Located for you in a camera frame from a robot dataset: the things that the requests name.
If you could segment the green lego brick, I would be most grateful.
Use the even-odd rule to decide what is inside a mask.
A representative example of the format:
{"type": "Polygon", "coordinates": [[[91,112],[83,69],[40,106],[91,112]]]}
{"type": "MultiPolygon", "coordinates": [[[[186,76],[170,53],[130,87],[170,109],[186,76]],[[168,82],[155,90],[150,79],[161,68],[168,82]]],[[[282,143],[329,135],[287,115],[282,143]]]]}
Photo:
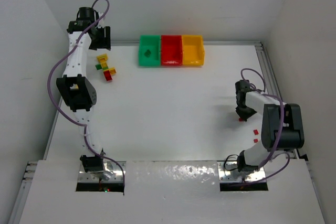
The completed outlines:
{"type": "Polygon", "coordinates": [[[151,56],[151,51],[150,50],[147,50],[144,55],[149,58],[151,56]]]}

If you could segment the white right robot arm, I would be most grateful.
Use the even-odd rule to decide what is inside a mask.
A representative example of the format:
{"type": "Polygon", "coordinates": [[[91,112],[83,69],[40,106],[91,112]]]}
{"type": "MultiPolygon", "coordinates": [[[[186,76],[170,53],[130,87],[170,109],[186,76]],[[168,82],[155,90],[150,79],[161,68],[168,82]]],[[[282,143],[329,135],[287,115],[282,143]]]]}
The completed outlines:
{"type": "Polygon", "coordinates": [[[262,116],[261,138],[253,147],[241,151],[237,170],[254,172],[263,166],[276,151],[292,151],[304,146],[301,107],[284,103],[275,95],[253,90],[248,80],[235,83],[236,113],[244,121],[259,113],[262,116]]]}

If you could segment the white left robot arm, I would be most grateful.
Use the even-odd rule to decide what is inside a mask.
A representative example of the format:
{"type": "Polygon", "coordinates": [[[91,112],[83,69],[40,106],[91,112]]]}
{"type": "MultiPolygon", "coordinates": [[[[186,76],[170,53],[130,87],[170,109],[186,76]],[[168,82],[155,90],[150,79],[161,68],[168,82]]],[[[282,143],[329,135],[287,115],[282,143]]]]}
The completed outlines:
{"type": "Polygon", "coordinates": [[[110,27],[103,23],[103,13],[92,7],[81,7],[76,20],[69,23],[69,53],[62,77],[56,79],[57,88],[65,104],[75,115],[85,147],[90,154],[80,157],[86,173],[103,173],[103,148],[93,132],[91,118],[97,103],[97,92],[87,79],[89,50],[111,49],[110,27]]]}

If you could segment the stacked lego brick tower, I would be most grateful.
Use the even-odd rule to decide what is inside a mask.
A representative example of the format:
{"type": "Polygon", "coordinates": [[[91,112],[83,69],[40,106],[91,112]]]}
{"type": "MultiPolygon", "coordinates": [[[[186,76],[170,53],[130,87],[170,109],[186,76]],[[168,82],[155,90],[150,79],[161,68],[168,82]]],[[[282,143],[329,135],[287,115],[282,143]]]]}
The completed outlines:
{"type": "Polygon", "coordinates": [[[106,82],[111,82],[113,77],[117,72],[115,68],[109,68],[108,66],[108,55],[102,54],[96,57],[97,64],[95,64],[96,70],[102,70],[106,82]]]}

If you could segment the green plastic bin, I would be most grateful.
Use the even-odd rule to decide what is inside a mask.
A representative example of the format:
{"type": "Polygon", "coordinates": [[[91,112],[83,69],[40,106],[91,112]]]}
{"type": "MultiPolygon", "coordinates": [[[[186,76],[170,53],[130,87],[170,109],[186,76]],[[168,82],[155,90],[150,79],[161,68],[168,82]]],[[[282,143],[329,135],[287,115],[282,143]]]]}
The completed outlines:
{"type": "Polygon", "coordinates": [[[138,60],[141,67],[157,67],[161,65],[161,36],[140,36],[138,60]]]}

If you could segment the yellow plastic bin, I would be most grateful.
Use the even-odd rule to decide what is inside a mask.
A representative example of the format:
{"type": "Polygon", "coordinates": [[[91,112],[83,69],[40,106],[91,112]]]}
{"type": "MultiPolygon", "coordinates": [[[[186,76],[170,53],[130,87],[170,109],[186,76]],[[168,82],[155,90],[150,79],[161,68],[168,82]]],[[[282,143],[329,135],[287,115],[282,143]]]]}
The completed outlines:
{"type": "Polygon", "coordinates": [[[201,35],[182,35],[184,66],[202,66],[205,59],[203,37],[201,35]]]}

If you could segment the red plastic bin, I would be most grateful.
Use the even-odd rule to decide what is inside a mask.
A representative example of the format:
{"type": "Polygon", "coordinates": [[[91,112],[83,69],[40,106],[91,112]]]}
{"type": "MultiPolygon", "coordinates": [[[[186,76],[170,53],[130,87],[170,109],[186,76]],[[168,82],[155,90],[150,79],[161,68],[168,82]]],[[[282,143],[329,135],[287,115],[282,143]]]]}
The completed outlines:
{"type": "Polygon", "coordinates": [[[182,36],[161,36],[161,65],[181,66],[183,60],[182,36]]]}

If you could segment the aluminium frame rail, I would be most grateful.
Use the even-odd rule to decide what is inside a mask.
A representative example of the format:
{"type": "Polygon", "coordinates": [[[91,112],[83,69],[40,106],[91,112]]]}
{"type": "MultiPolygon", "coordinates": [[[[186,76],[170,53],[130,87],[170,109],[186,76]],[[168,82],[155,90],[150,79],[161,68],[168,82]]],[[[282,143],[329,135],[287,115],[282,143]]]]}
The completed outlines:
{"type": "Polygon", "coordinates": [[[281,98],[281,94],[278,88],[278,83],[274,74],[274,70],[271,65],[270,58],[262,43],[255,44],[256,54],[259,60],[262,75],[266,83],[266,90],[269,94],[276,95],[281,98]]]}

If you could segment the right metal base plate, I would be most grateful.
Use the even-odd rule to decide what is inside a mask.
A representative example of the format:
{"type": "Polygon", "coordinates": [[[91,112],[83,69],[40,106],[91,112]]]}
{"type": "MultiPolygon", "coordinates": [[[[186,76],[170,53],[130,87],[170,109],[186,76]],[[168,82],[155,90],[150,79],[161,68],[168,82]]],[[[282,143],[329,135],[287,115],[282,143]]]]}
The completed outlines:
{"type": "Polygon", "coordinates": [[[239,172],[237,169],[237,162],[234,160],[228,160],[226,164],[224,164],[224,161],[218,161],[217,168],[219,181],[221,183],[250,183],[266,177],[263,168],[252,172],[239,172]]]}

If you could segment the metal base plate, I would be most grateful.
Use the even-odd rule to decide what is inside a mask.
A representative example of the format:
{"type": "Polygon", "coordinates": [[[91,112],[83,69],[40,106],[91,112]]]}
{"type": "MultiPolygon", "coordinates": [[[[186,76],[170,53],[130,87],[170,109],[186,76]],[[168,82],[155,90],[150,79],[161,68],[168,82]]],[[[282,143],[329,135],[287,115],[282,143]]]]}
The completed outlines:
{"type": "Polygon", "coordinates": [[[217,168],[219,181],[221,183],[250,183],[266,177],[263,168],[252,172],[239,172],[237,169],[237,162],[234,160],[228,160],[226,164],[224,164],[224,161],[218,161],[217,168]]]}
{"type": "Polygon", "coordinates": [[[103,161],[103,170],[98,172],[86,172],[80,164],[78,179],[79,183],[122,183],[124,182],[122,170],[112,161],[103,161]]]}

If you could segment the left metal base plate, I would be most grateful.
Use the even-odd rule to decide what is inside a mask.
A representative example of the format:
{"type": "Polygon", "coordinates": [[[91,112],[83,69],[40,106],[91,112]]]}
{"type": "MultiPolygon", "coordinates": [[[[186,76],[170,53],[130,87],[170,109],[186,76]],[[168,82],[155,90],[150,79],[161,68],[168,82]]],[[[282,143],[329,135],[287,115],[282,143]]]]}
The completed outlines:
{"type": "Polygon", "coordinates": [[[103,170],[98,172],[86,172],[80,164],[78,179],[79,183],[122,183],[124,182],[122,170],[112,161],[103,161],[103,170]]]}

